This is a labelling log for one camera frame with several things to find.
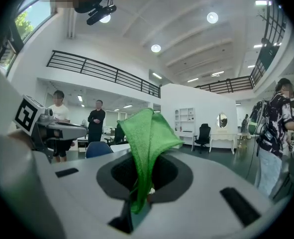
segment person in white shirt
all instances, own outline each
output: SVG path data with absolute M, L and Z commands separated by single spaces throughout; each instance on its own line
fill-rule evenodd
M 65 105 L 63 105 L 64 93 L 63 91 L 57 90 L 53 95 L 54 104 L 50 106 L 53 110 L 53 116 L 56 121 L 70 122 L 69 111 Z M 66 162 L 66 150 L 63 141 L 56 141 L 56 150 L 54 153 L 56 162 Z

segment green cloth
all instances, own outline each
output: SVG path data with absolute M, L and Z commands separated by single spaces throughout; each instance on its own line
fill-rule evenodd
M 134 198 L 131 199 L 131 211 L 137 214 L 143 208 L 150 191 L 152 170 L 157 157 L 183 142 L 177 138 L 165 118 L 150 108 L 119 123 L 127 136 L 137 169 L 138 180 L 131 192 Z

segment black metal railing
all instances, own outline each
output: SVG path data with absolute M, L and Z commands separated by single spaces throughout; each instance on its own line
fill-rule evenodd
M 254 86 L 260 81 L 275 58 L 286 29 L 286 17 L 282 7 L 274 0 L 268 3 L 270 5 L 266 6 L 264 15 L 259 14 L 266 21 L 266 27 L 262 39 L 263 46 L 251 73 Z
M 156 85 L 94 59 L 53 50 L 47 66 L 90 75 L 160 98 L 160 88 Z
M 196 86 L 196 88 L 198 89 L 211 91 L 217 94 L 251 90 L 253 89 L 253 87 L 254 85 L 251 76 L 227 79 L 225 81 L 218 81 L 201 86 Z

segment person in patterned shirt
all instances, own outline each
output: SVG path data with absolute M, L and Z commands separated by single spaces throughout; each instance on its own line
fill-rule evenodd
M 255 186 L 266 196 L 272 191 L 279 179 L 283 153 L 288 151 L 288 130 L 294 130 L 294 116 L 291 109 L 291 97 L 294 87 L 290 80 L 278 81 L 275 93 L 270 100 L 268 132 L 271 137 L 258 139 L 259 168 Z

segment green foliage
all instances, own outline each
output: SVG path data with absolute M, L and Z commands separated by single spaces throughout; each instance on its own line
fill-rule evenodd
M 27 12 L 25 11 L 17 16 L 17 18 L 15 19 L 15 25 L 22 40 L 24 40 L 30 34 L 30 32 L 33 31 L 33 26 L 31 25 L 31 22 L 25 20 L 26 16 Z

